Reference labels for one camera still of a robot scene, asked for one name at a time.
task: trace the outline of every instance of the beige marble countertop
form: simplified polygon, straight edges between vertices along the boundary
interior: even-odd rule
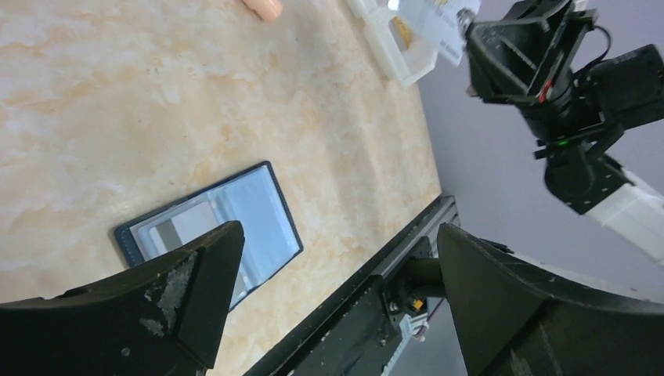
[[[5,0],[0,302],[125,268],[111,230],[270,160],[305,245],[229,315],[239,375],[440,193],[416,87],[342,0]]]

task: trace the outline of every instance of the paper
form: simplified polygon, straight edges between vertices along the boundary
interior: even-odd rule
[[[481,0],[390,0],[388,7],[414,33],[438,46],[441,55],[459,66],[466,46],[465,31],[479,12]]]

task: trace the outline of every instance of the black frame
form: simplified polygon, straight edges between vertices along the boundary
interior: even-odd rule
[[[291,210],[288,208],[288,204],[286,203],[286,198],[283,196],[283,192],[281,190],[281,187],[279,186],[279,181],[276,179],[276,175],[274,173],[274,169],[272,168],[272,163],[270,161],[263,161],[261,163],[255,164],[249,168],[246,168],[234,175],[231,175],[230,177],[220,180],[216,183],[211,184],[210,186],[206,186],[205,188],[201,190],[197,190],[196,192],[193,192],[191,194],[188,194],[187,196],[184,196],[182,198],[179,198],[178,200],[172,201],[166,205],[163,205],[157,209],[154,209],[144,215],[139,216],[138,218],[132,219],[129,222],[125,222],[118,227],[115,228],[114,230],[114,236],[115,240],[117,242],[117,245],[120,247],[122,250],[122,253],[124,254],[124,258],[127,261],[127,264],[129,267],[133,268],[134,266],[141,265],[144,263],[146,260],[143,258],[143,255],[141,254],[141,251],[139,250],[139,246],[136,244],[136,240],[134,239],[134,236],[132,235],[132,231],[130,230],[132,226],[141,223],[145,221],[146,219],[149,219],[151,217],[154,217],[155,215],[159,215],[160,213],[166,212],[168,209],[173,208],[174,206],[180,205],[188,200],[191,200],[192,198],[205,193],[208,190],[213,190],[214,188],[217,188],[218,186],[221,186],[223,184],[229,183],[235,179],[238,179],[242,177],[243,175],[246,175],[249,172],[253,172],[256,169],[259,169],[261,167],[267,166],[268,171],[270,173],[270,176],[272,176],[272,180],[274,182],[274,186],[276,187],[276,192],[279,194],[279,199],[281,200],[281,204],[283,205],[284,210],[286,211],[286,217],[288,218],[288,222],[290,223],[290,227],[293,229],[293,233],[295,234],[295,240],[298,242],[298,247],[300,248],[295,255],[290,258],[290,260],[284,264],[279,270],[277,270],[276,273],[278,273],[281,269],[283,269],[286,265],[288,265],[295,257],[297,257],[299,254],[301,254],[305,248],[304,245],[302,244],[302,240],[300,239],[300,234],[298,233],[298,229],[295,227],[295,222],[293,220],[293,217],[291,215]]]

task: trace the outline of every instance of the cable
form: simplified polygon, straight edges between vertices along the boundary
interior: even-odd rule
[[[585,67],[583,67],[581,70],[576,72],[576,74],[575,74],[576,79],[584,77],[591,69],[593,69],[595,66],[597,66],[602,61],[604,61],[604,58],[608,55],[608,52],[611,51],[611,47],[612,47],[612,44],[613,44],[613,38],[611,36],[611,33],[602,26],[595,26],[595,29],[601,31],[602,34],[604,34],[606,36],[606,42],[607,42],[606,50],[604,51],[604,53],[599,55],[598,58],[596,58],[595,60],[589,62],[588,64],[586,64]]]

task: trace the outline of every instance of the table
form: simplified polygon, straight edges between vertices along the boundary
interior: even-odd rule
[[[270,160],[304,252],[229,315],[247,370],[440,194],[417,87],[342,0],[0,5],[0,302],[122,271],[112,229]]]

